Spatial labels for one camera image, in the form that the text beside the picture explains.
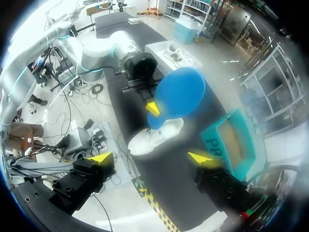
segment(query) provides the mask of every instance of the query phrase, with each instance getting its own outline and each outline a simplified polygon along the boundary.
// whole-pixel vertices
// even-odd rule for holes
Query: teal box
[[[242,151],[241,161],[235,167],[232,167],[230,160],[230,156],[232,157],[233,154],[228,154],[227,147],[219,133],[219,127],[227,120],[238,138],[239,147]],[[204,130],[200,135],[212,158],[221,159],[231,174],[238,180],[243,181],[254,163],[256,155],[250,131],[240,110],[237,109],[227,114]]]

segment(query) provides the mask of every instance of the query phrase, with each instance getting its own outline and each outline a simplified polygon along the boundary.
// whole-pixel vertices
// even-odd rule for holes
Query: gray device
[[[65,156],[91,148],[91,141],[86,130],[78,127],[69,135],[69,145],[64,151]]]

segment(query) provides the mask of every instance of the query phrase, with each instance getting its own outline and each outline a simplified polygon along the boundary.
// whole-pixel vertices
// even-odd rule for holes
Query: yellow black hazard tape
[[[149,205],[155,210],[158,214],[161,221],[164,223],[168,231],[170,232],[179,232],[176,226],[170,221],[168,216],[164,213],[164,211],[159,206],[158,202],[154,199],[154,196],[146,190],[145,198]]]

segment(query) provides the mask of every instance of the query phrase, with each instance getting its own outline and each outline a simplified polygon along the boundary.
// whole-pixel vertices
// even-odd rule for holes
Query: blue plastic crate
[[[196,34],[197,34],[196,29],[189,29],[179,23],[175,23],[174,37],[179,42],[183,44],[192,43]]]

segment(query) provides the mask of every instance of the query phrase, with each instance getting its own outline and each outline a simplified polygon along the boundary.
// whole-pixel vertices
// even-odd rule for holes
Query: white box
[[[186,49],[184,49],[179,43],[177,43],[174,40],[147,44],[145,46],[145,52],[149,52],[154,56],[154,58],[158,62],[157,68],[160,70],[160,72],[162,72],[164,76],[166,76],[167,74],[177,69],[174,63],[164,56],[164,52],[167,46],[171,43],[173,43],[176,49],[178,48],[181,49],[184,54],[188,55],[192,59],[193,61],[192,68],[200,69],[203,67],[201,62],[199,62],[190,52],[188,52]]]

